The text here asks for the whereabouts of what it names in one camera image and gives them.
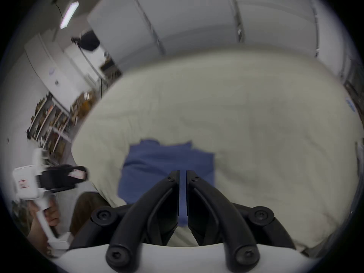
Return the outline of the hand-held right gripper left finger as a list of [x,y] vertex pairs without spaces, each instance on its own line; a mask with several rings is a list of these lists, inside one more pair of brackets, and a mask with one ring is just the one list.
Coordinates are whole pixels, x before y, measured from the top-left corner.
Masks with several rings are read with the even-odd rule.
[[143,242],[165,246],[178,222],[180,171],[171,172],[134,204],[95,209],[75,235],[70,251],[106,244],[102,256],[116,272],[136,272]]

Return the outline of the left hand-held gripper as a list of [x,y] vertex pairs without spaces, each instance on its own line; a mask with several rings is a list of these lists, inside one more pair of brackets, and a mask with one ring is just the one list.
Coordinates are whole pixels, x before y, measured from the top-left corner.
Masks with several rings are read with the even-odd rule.
[[70,232],[58,234],[45,219],[44,211],[50,205],[54,193],[74,189],[76,185],[88,179],[88,170],[84,166],[61,165],[53,170],[53,180],[49,153],[43,148],[33,151],[32,164],[17,167],[13,170],[13,183],[17,198],[23,201],[33,201],[37,207],[36,219],[45,233],[51,248],[66,251],[70,247],[72,235]]

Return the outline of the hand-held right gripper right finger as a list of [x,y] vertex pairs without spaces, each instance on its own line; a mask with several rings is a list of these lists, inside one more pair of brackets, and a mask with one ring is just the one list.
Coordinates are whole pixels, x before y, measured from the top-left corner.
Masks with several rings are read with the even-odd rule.
[[232,203],[192,170],[186,171],[186,201],[188,227],[198,245],[223,243],[231,272],[248,272],[257,266],[258,244],[296,250],[270,208]]

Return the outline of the person's left hand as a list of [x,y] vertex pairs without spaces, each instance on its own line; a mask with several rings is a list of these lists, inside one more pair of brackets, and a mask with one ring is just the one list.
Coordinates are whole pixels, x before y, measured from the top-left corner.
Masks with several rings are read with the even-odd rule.
[[[36,205],[34,201],[28,201],[27,206],[31,216],[33,217],[31,227],[39,226],[39,221],[37,217],[37,212],[40,211],[39,207]],[[44,217],[49,226],[57,226],[59,223],[59,211],[57,207],[57,203],[55,198],[50,198],[49,200],[49,207],[43,211]]]

